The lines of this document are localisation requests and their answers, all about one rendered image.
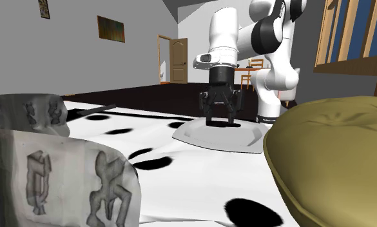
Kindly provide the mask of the olive green cushion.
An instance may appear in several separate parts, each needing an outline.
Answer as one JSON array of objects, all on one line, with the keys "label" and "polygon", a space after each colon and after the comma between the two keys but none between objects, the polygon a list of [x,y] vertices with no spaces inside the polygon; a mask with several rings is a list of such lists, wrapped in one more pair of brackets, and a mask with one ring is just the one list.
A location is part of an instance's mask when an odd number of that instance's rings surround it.
[{"label": "olive green cushion", "polygon": [[295,106],[267,132],[264,153],[300,227],[377,227],[377,97]]}]

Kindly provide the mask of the wide dark wall picture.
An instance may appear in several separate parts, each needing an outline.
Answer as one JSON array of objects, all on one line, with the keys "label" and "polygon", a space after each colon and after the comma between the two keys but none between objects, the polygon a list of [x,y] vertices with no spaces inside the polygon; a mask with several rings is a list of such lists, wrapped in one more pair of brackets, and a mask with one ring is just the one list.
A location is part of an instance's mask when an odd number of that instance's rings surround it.
[{"label": "wide dark wall picture", "polygon": [[99,37],[117,42],[125,42],[124,24],[106,17],[97,16]]}]

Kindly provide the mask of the wooden framed window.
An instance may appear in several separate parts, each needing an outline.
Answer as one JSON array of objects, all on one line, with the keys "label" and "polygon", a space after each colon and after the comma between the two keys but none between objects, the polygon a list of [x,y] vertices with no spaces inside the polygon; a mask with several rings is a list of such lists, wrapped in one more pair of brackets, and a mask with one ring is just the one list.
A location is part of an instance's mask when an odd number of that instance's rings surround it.
[{"label": "wooden framed window", "polygon": [[325,0],[314,72],[377,75],[377,0]]}]

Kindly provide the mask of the dark grey flat slab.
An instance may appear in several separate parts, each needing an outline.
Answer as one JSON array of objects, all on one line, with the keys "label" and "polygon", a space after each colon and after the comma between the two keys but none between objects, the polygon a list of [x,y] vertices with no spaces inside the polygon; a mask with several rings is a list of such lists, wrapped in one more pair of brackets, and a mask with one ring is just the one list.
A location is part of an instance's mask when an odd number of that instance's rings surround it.
[{"label": "dark grey flat slab", "polygon": [[115,104],[111,104],[111,105],[107,105],[107,106],[92,108],[92,109],[89,109],[89,110],[81,110],[81,111],[78,111],[77,114],[79,114],[79,115],[90,115],[90,114],[102,112],[102,111],[105,111],[105,110],[111,110],[111,109],[114,109],[116,107],[117,106]]}]

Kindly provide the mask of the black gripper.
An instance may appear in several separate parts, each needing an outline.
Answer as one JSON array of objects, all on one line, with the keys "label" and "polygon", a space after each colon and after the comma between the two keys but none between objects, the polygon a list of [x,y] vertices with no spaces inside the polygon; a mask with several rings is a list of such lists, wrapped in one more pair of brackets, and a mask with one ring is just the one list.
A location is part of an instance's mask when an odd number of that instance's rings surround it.
[{"label": "black gripper", "polygon": [[234,89],[234,74],[234,68],[228,66],[216,66],[209,70],[209,90],[199,94],[199,107],[204,112],[206,124],[212,120],[214,103],[225,102],[229,124],[234,123],[236,113],[241,111],[243,95],[242,90]]}]

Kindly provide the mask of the brown wooden door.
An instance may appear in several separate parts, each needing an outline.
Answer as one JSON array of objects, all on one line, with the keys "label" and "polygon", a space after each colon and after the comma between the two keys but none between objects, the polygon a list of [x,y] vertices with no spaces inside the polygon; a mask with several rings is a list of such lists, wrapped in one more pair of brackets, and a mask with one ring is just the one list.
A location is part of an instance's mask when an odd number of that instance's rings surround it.
[{"label": "brown wooden door", "polygon": [[[169,41],[169,81],[162,81],[160,70],[160,39]],[[157,35],[159,84],[187,84],[188,83],[188,39],[172,39],[164,35]]]}]

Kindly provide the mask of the pale grey plate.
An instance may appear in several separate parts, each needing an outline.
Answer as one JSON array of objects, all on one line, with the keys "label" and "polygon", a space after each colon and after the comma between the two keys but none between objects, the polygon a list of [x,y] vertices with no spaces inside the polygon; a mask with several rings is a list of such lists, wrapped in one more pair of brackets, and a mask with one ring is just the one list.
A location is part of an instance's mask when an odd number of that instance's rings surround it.
[{"label": "pale grey plate", "polygon": [[269,130],[264,124],[235,119],[214,118],[206,125],[200,117],[179,126],[172,138],[184,143],[225,152],[262,153],[264,136]]}]

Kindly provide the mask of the white black-spotted bed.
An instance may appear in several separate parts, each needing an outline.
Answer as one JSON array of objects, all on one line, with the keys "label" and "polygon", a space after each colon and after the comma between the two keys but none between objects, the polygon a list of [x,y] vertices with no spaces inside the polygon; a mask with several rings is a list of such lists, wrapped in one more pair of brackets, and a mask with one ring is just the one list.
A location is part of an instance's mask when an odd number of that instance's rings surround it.
[{"label": "white black-spotted bed", "polygon": [[117,149],[137,168],[140,227],[299,227],[261,153],[208,150],[172,137],[189,117],[66,101],[70,135]]}]

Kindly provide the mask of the small framed wall picture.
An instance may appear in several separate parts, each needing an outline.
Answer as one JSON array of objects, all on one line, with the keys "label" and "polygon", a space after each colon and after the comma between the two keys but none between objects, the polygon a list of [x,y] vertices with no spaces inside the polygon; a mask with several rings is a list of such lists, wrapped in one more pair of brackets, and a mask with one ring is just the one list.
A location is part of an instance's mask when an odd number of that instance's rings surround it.
[{"label": "small framed wall picture", "polygon": [[48,0],[38,0],[38,3],[41,17],[45,19],[50,19]]}]

